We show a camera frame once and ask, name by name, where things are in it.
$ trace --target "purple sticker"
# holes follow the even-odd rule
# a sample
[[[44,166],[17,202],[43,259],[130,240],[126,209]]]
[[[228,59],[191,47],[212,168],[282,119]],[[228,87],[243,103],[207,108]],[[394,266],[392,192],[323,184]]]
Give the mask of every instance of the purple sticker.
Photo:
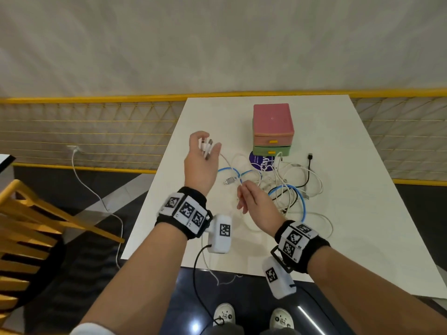
[[[249,160],[252,166],[259,171],[272,171],[273,162],[275,161],[274,156],[256,156],[253,152],[249,155]]]

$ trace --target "wall socket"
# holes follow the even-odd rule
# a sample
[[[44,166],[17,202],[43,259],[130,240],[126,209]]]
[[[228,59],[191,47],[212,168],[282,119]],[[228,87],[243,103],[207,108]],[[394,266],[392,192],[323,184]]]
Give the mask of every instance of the wall socket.
[[[79,146],[76,145],[67,145],[67,148],[70,149],[71,151],[77,151],[79,153],[81,153],[81,149],[79,148]]]

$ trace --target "white sleeve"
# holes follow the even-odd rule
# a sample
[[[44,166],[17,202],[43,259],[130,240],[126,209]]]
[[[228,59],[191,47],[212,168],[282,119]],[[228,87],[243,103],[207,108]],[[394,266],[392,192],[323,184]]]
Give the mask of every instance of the white sleeve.
[[[82,323],[73,329],[70,335],[115,335],[110,330],[95,323]]]

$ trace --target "white shoe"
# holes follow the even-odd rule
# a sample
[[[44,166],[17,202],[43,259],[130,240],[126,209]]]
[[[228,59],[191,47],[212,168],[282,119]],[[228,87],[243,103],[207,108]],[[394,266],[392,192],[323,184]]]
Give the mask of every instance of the white shoe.
[[[217,320],[217,323],[221,324],[222,320],[224,323],[236,323],[234,317],[234,308],[229,303],[222,303],[217,306],[214,312],[214,319],[221,317],[220,320]]]
[[[288,313],[288,311],[282,308],[276,308],[270,317],[270,329],[282,328],[295,329],[293,326],[292,316]]]

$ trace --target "wristband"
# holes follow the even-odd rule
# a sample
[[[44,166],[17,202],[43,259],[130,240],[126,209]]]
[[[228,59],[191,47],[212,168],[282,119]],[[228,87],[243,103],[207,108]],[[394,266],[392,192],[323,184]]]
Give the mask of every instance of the wristband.
[[[321,247],[329,246],[324,238],[301,222],[287,220],[277,230],[275,241],[278,245],[271,251],[272,256],[287,271],[307,274],[307,266],[312,255]],[[274,253],[279,250],[282,260]]]
[[[160,222],[169,223],[181,230],[188,240],[200,237],[213,217],[206,209],[206,203],[207,199],[201,192],[182,187],[163,203],[155,225]]]

